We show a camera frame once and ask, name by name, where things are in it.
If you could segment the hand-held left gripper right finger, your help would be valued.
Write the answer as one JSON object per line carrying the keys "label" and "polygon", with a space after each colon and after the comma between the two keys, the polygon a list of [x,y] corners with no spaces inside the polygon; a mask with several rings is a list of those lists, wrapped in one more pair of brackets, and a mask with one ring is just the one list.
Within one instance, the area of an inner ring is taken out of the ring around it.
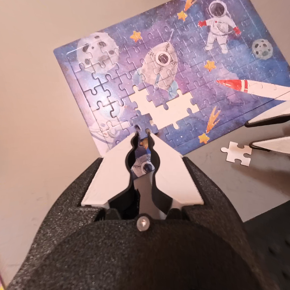
{"label": "hand-held left gripper right finger", "polygon": [[154,166],[151,189],[154,205],[164,214],[172,208],[204,205],[183,156],[152,133],[148,133],[148,147]]}

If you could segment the space jigsaw puzzle board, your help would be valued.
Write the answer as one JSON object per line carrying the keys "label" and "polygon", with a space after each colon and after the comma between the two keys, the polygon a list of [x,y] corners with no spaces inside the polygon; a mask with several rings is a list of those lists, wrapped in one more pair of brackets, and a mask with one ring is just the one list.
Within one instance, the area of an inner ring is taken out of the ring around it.
{"label": "space jigsaw puzzle board", "polygon": [[289,100],[289,65],[251,1],[169,1],[54,50],[105,155],[149,113],[187,154]]}

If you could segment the white-backed jigsaw puzzle piece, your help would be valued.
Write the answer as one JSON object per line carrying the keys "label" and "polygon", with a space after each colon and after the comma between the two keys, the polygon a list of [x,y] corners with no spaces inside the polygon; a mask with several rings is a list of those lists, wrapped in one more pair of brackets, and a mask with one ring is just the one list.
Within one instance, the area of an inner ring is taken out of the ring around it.
{"label": "white-backed jigsaw puzzle piece", "polygon": [[239,148],[238,143],[230,141],[228,148],[222,147],[220,150],[227,153],[226,161],[234,163],[237,159],[241,161],[241,165],[249,166],[251,158],[245,157],[244,154],[251,155],[251,147],[244,146],[243,148]]}

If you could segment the blue jigsaw puzzle piece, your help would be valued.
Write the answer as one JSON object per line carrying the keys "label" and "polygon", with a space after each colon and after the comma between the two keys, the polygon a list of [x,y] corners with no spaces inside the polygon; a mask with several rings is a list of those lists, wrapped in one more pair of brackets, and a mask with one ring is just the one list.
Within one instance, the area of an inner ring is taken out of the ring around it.
{"label": "blue jigsaw puzzle piece", "polygon": [[129,123],[138,131],[140,140],[148,137],[148,130],[150,130],[152,134],[157,134],[159,132],[157,126],[153,123],[152,117],[149,113],[141,114],[141,112],[137,110],[136,114],[137,116],[131,118]]}

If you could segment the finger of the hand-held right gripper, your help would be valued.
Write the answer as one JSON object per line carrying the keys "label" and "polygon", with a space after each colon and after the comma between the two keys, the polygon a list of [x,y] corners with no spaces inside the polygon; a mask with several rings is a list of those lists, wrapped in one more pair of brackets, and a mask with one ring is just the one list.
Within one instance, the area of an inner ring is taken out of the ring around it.
{"label": "finger of the hand-held right gripper", "polygon": [[285,101],[279,105],[259,114],[255,118],[247,121],[245,127],[267,126],[281,124],[290,121],[290,101]]}
{"label": "finger of the hand-held right gripper", "polygon": [[268,152],[275,151],[290,154],[290,136],[253,141],[249,144],[249,147]]}

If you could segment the grey desk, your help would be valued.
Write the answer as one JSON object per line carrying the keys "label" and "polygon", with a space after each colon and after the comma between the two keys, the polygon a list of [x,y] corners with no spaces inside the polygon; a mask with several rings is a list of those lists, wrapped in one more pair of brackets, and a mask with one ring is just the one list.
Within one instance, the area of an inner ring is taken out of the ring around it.
{"label": "grey desk", "polygon": [[[1,1],[1,275],[7,286],[47,212],[99,152],[53,50],[166,1]],[[187,156],[243,221],[289,200],[289,155],[254,150],[249,167],[220,151],[289,134],[239,128]]]}

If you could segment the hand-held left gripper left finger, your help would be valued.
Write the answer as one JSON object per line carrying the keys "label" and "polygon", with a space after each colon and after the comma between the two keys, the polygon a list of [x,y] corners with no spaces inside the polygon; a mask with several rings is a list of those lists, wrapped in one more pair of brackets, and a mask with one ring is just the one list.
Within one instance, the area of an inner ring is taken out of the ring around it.
{"label": "hand-held left gripper left finger", "polygon": [[133,183],[131,168],[138,139],[138,132],[132,133],[104,155],[81,206],[108,209],[110,203],[128,192]]}

